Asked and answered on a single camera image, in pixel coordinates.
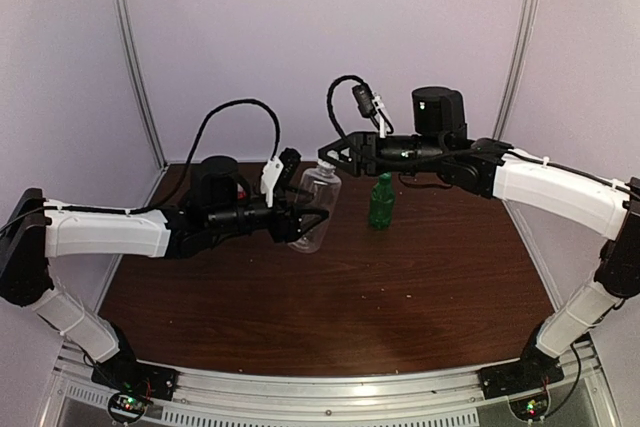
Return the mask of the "large clear plastic bottle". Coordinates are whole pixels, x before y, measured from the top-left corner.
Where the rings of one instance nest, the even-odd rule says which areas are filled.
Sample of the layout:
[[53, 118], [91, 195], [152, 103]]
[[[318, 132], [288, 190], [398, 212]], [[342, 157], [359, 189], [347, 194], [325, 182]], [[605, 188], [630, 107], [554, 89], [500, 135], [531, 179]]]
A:
[[326, 161], [318, 160], [315, 167], [303, 172], [299, 185], [301, 192], [297, 195], [296, 202], [307, 208], [326, 210], [328, 216], [300, 239], [291, 243], [292, 249], [305, 254], [315, 253], [320, 249], [341, 187], [342, 180], [336, 174], [336, 167]]

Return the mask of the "white nozzle bottle cap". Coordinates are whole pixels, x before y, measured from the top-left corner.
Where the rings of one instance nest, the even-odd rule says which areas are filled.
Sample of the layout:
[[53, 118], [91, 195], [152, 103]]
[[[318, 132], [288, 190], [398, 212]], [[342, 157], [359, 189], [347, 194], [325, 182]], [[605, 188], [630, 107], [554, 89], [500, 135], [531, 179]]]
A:
[[321, 159], [319, 159], [317, 161], [317, 167], [320, 168], [321, 170], [327, 171], [327, 172], [334, 171], [336, 169], [336, 167], [334, 165], [332, 165], [331, 163], [326, 162], [324, 160], [321, 160]]

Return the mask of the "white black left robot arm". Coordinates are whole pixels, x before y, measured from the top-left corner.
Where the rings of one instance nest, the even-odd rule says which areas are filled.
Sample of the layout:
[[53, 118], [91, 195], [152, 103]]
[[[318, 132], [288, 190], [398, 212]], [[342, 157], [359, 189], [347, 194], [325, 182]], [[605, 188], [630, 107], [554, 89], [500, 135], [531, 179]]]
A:
[[49, 274], [52, 258], [85, 254], [187, 259], [226, 239], [266, 230], [276, 243], [293, 243], [329, 217], [312, 194], [286, 197], [299, 156], [286, 149], [263, 167], [257, 193], [235, 159], [212, 156], [184, 170], [187, 192], [175, 206], [139, 210], [66, 205], [27, 189], [1, 229], [1, 297], [31, 308], [81, 347], [97, 373], [123, 391], [144, 380], [125, 334], [86, 309]]

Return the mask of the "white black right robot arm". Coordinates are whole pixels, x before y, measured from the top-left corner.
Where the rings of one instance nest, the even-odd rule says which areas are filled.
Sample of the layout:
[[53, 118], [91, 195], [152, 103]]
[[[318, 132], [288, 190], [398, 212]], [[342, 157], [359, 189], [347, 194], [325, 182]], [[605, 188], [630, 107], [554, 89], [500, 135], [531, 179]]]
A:
[[360, 77], [334, 80], [326, 109], [338, 139], [321, 159], [352, 176], [430, 173], [448, 186], [537, 213], [601, 239], [586, 280], [535, 328], [513, 366], [519, 387], [535, 387], [576, 340], [639, 294], [639, 181], [594, 175], [532, 155], [508, 142], [468, 136], [462, 94], [419, 87], [411, 94], [414, 132], [394, 131], [379, 95]]

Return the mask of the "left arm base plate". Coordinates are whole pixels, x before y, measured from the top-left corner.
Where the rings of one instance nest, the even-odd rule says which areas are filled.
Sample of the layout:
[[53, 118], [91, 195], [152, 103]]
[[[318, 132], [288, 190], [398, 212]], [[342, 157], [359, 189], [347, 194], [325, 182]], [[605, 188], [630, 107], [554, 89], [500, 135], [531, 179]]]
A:
[[110, 359], [93, 367], [91, 381], [137, 398], [171, 401], [177, 376], [178, 372], [172, 368]]

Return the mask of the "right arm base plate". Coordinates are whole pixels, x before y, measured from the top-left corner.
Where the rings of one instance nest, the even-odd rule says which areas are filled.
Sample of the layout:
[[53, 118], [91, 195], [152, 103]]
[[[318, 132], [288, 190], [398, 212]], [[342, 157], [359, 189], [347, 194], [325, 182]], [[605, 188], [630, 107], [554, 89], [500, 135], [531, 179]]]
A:
[[560, 382], [564, 379], [564, 372], [555, 362], [541, 365], [533, 361], [517, 360], [483, 367], [478, 371], [478, 376], [484, 398], [494, 399]]

